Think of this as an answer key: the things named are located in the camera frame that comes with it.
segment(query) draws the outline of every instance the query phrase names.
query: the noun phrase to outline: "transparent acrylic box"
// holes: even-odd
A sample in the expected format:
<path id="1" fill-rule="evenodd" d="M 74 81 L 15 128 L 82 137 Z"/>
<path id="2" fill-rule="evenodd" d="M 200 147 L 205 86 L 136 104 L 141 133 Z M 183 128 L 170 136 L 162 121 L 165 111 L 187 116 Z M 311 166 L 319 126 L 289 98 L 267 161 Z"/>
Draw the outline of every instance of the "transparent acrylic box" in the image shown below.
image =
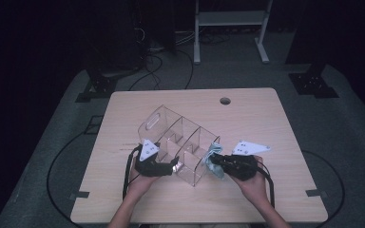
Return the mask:
<path id="1" fill-rule="evenodd" d="M 198 183 L 206 171 L 202 158 L 209 146 L 220 141 L 220 137 L 164 105 L 141 124 L 138 133 L 141 142 L 148 139 L 160 143 L 158 162 L 170 162 L 180 157 L 174 172 L 192 186 Z"/>

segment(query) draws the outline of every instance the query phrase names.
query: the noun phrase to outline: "clear plastic compartment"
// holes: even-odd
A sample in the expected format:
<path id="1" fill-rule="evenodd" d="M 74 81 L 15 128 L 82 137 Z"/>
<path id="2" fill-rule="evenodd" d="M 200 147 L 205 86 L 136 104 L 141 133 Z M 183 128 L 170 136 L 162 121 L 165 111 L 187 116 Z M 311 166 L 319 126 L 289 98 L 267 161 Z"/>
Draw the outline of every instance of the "clear plastic compartment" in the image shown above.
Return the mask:
<path id="1" fill-rule="evenodd" d="M 209 146 L 220 141 L 220 137 L 164 105 L 141 124 L 138 133 L 141 142 L 148 139 L 160 143 L 158 162 L 170 162 L 179 156 L 174 172 L 192 186 L 198 183 L 206 171 L 202 158 Z"/>

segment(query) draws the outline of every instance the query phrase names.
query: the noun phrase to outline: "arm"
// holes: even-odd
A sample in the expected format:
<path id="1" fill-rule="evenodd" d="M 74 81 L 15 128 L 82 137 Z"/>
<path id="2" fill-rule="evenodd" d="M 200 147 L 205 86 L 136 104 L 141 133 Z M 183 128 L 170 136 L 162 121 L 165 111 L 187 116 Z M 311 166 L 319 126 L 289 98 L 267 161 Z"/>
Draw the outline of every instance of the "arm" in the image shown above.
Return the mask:
<path id="1" fill-rule="evenodd" d="M 128 186 L 128 192 L 112 218 L 111 222 L 108 224 L 108 228 L 125 228 L 129 225 L 133 209 L 135 205 L 139 202 L 141 197 L 149 190 L 150 186 L 159 177 L 145 177 L 139 175 L 138 171 L 135 169 L 135 159 L 132 163 L 132 168 L 129 173 L 129 179 L 133 180 Z"/>
<path id="2" fill-rule="evenodd" d="M 258 162 L 262 162 L 261 157 L 255 157 Z M 291 227 L 269 202 L 266 195 L 265 177 L 260 172 L 257 172 L 254 178 L 246 181 L 230 177 L 239 186 L 242 194 L 259 210 L 259 213 L 270 227 Z"/>

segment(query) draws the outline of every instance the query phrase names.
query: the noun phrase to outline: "wooden table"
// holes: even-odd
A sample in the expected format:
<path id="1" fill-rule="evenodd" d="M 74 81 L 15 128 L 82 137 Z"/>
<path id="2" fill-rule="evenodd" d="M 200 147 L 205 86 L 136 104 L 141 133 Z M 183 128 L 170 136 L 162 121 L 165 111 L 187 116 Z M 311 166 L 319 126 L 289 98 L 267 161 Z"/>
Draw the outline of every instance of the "wooden table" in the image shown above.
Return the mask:
<path id="1" fill-rule="evenodd" d="M 228 98 L 231 104 L 221 104 Z M 275 184 L 276 208 L 292 222 L 319 222 L 327 212 L 300 152 L 276 91 L 272 88 L 115 92 L 94 145 L 71 219 L 109 222 L 122 202 L 125 166 L 140 142 L 138 128 L 164 105 L 221 137 L 222 154 L 239 140 L 269 145 L 259 154 Z M 131 222 L 225 223 L 264 219 L 228 177 L 206 173 L 196 187 L 172 175 L 160 178 L 136 206 Z"/>

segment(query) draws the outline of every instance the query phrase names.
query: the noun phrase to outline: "dark background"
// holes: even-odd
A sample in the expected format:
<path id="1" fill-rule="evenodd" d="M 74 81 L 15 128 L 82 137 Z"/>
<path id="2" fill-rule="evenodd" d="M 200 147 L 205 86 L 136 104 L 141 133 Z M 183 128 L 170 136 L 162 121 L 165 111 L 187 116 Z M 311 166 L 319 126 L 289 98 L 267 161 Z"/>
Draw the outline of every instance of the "dark background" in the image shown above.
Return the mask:
<path id="1" fill-rule="evenodd" d="M 67 86 L 86 63 L 140 65 L 144 52 L 134 42 L 137 25 L 171 47 L 173 26 L 193 28 L 193 0 L 95 2 L 0 0 L 0 212 Z M 255 0 L 221 2 L 218 10 L 259 7 Z M 137 4 L 145 6 L 139 13 Z M 202 1 L 204 9 L 212 6 L 214 1 Z M 365 1 L 275 0 L 268 30 L 296 28 L 287 63 L 310 64 L 323 56 L 365 103 Z"/>

